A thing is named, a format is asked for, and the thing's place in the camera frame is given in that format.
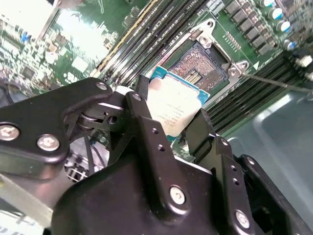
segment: cable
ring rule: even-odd
[[[97,156],[98,156],[98,158],[99,158],[99,160],[100,160],[100,162],[101,162],[101,165],[102,165],[103,167],[106,167],[106,164],[104,163],[104,160],[102,159],[102,157],[101,157],[101,155],[100,155],[98,149],[97,149],[95,146],[93,146],[92,144],[91,144],[91,147],[92,147],[92,148],[94,149],[94,151],[96,152],[96,154],[97,154]]]
[[[88,136],[84,137],[85,145],[86,145],[86,152],[87,152],[87,158],[88,158],[88,168],[89,168],[89,175],[92,175],[94,173],[94,162],[90,147],[90,141]]]
[[[2,99],[6,99],[6,102],[10,105],[10,104],[14,104],[14,101],[11,97],[11,94],[9,92],[9,88],[8,86],[2,86],[0,85],[0,89],[2,90],[3,92],[3,95],[0,97],[0,100],[2,101]]]
[[[284,83],[284,82],[274,81],[274,80],[258,77],[258,76],[251,75],[251,74],[246,74],[246,73],[243,73],[243,76],[247,77],[247,78],[254,79],[254,80],[258,80],[261,82],[270,83],[270,84],[276,85],[278,87],[283,87],[283,88],[286,88],[286,89],[289,89],[292,91],[296,91],[296,92],[313,93],[312,89],[308,89],[308,88],[304,88],[304,87],[297,87],[294,85],[289,85],[289,84]]]

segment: capacitor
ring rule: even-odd
[[[290,29],[290,22],[289,21],[280,21],[276,26],[277,31],[279,32],[286,32]]]
[[[270,20],[278,20],[283,17],[283,10],[281,8],[272,8],[268,12],[268,18]]]
[[[274,4],[275,4],[275,0],[261,0],[260,1],[260,5],[265,6],[265,7],[273,6]]]
[[[292,42],[289,39],[286,39],[284,41],[283,47],[285,50],[293,50],[295,49],[295,42]]]
[[[27,34],[27,32],[23,32],[23,34],[21,35],[21,42],[24,43],[28,40],[29,35]]]

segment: black cable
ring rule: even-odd
[[[97,149],[95,146],[93,146],[92,144],[91,144],[91,147],[92,147],[92,148],[94,149],[94,151],[96,152],[96,154],[97,154],[97,156],[98,156],[98,158],[99,158],[99,160],[100,160],[102,166],[103,166],[103,167],[106,167],[106,164],[104,163],[104,160],[103,160],[103,158],[101,157],[101,155],[100,155],[98,149]]]
[[[6,99],[6,102],[10,105],[10,104],[14,104],[14,101],[11,97],[11,94],[9,92],[9,88],[8,86],[2,86],[0,85],[0,89],[2,90],[3,92],[3,96],[0,97],[0,100],[2,101],[2,99]]]
[[[87,158],[88,158],[88,168],[89,168],[89,175],[92,175],[94,173],[94,162],[90,147],[90,141],[87,136],[84,137],[85,145],[86,145],[86,152],[87,152]]]

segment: metal wire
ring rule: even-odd
[[[288,89],[288,90],[291,90],[291,91],[303,92],[303,93],[313,93],[312,89],[308,89],[308,88],[304,88],[304,87],[297,87],[297,86],[290,85],[290,84],[287,84],[287,83],[284,83],[284,82],[274,81],[274,80],[266,79],[266,78],[263,78],[263,77],[258,77],[258,76],[255,76],[255,75],[246,74],[246,73],[243,73],[243,76],[247,77],[247,78],[254,79],[254,80],[258,80],[258,81],[261,81],[261,82],[270,83],[270,84],[273,84],[273,85],[276,85],[278,87],[282,87],[282,88],[285,88],[285,89]]]

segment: motherboard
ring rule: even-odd
[[[0,1],[0,79],[33,96],[89,77],[147,0],[23,2]]]
[[[282,53],[313,53],[312,11],[310,0],[0,0],[0,83],[31,97],[88,77],[132,87],[163,67],[208,93],[210,112]]]

